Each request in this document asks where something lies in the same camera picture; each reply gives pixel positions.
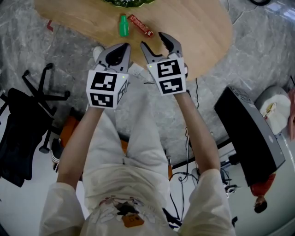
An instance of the white shirt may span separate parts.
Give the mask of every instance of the white shirt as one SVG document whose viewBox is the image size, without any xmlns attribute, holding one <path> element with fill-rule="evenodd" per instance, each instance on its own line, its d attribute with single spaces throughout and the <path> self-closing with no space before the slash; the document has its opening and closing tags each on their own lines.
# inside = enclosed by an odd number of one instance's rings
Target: white shirt
<svg viewBox="0 0 295 236">
<path fill-rule="evenodd" d="M 75 190 L 68 184 L 55 183 L 48 192 L 40 235 L 235 236 L 218 170 L 201 175 L 178 232 L 169 227 L 162 211 L 169 189 L 167 181 L 153 171 L 126 165 L 89 173 L 83 176 L 85 202 L 90 212 L 86 220 Z"/>
</svg>

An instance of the green plate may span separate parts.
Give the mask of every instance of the green plate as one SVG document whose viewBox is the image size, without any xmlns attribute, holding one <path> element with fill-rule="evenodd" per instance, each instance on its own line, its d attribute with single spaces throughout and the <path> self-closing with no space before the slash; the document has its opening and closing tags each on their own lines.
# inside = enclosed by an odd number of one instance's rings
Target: green plate
<svg viewBox="0 0 295 236">
<path fill-rule="evenodd" d="M 120 7 L 140 7 L 144 3 L 151 3 L 155 0 L 104 0 L 113 3 L 115 6 Z"/>
</svg>

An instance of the black monitor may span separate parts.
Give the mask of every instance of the black monitor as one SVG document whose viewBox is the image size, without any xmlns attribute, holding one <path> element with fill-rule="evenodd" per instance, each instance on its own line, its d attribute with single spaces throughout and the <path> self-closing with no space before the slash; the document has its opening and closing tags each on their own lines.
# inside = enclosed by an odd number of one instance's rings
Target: black monitor
<svg viewBox="0 0 295 236">
<path fill-rule="evenodd" d="M 228 86 L 214 109 L 236 150 L 248 186 L 266 181 L 285 157 L 252 100 L 242 89 Z"/>
</svg>

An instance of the white pants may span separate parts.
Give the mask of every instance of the white pants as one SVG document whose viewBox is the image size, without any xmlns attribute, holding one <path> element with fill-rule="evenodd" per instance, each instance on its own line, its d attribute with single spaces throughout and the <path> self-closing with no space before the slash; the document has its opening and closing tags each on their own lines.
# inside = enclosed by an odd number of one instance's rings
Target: white pants
<svg viewBox="0 0 295 236">
<path fill-rule="evenodd" d="M 106 109 L 94 131 L 84 173 L 104 164 L 125 164 L 151 170 L 168 178 L 168 161 L 153 119 L 148 92 L 137 78 L 130 76 L 129 82 L 124 95 L 130 107 L 131 135 L 127 155 L 123 153 L 116 130 L 115 112 Z"/>
</svg>

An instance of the black office chair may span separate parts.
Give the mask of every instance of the black office chair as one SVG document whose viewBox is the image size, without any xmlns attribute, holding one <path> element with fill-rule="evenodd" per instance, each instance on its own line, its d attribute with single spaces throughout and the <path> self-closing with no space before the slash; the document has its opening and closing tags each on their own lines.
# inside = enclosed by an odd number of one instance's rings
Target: black office chair
<svg viewBox="0 0 295 236">
<path fill-rule="evenodd" d="M 25 71 L 22 79 L 28 86 L 33 96 L 11 88 L 8 97 L 1 95 L 4 105 L 0 109 L 0 115 L 8 106 L 10 115 L 0 143 L 0 176 L 11 183 L 21 187 L 24 180 L 32 179 L 32 161 L 36 147 L 47 132 L 44 144 L 39 148 L 42 153 L 48 153 L 47 144 L 51 131 L 57 132 L 52 126 L 53 115 L 56 108 L 52 109 L 46 103 L 47 100 L 67 100 L 70 92 L 66 91 L 64 97 L 45 95 L 43 85 L 46 71 L 52 69 L 53 64 L 48 64 L 42 73 L 38 90 L 32 86 Z"/>
</svg>

